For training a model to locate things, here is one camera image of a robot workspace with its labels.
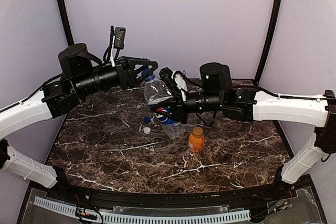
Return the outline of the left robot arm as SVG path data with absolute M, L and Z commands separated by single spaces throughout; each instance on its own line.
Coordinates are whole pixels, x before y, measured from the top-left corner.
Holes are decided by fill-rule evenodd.
M 138 87 L 158 68 L 156 61 L 120 57 L 103 62 L 88 52 L 84 43 L 74 44 L 58 55 L 62 73 L 52 77 L 27 98 L 1 109 L 1 170 L 53 188 L 63 201 L 74 197 L 60 168 L 47 166 L 25 156 L 9 145 L 6 137 L 16 131 L 68 114 L 94 93 L 120 87 Z

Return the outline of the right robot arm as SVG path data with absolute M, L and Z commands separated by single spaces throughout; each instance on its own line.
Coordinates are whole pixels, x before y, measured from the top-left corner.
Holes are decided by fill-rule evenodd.
M 218 62 L 206 63 L 199 70 L 202 90 L 188 92 L 185 75 L 162 69 L 161 80 L 173 94 L 149 102 L 151 110 L 181 123 L 186 123 L 192 113 L 222 112 L 224 117 L 236 121 L 287 121 L 314 126 L 307 144 L 282 165 L 279 180 L 268 187 L 271 199 L 280 199 L 287 193 L 288 184 L 296 183 L 318 161 L 335 153 L 333 91 L 304 96 L 278 94 L 259 86 L 233 86 L 229 67 Z

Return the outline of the white bottle cap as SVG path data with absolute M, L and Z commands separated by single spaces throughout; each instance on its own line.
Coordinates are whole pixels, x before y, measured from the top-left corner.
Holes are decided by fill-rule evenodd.
M 143 128 L 143 132 L 144 132 L 144 134 L 150 134 L 151 133 L 151 129 L 149 127 L 144 127 Z

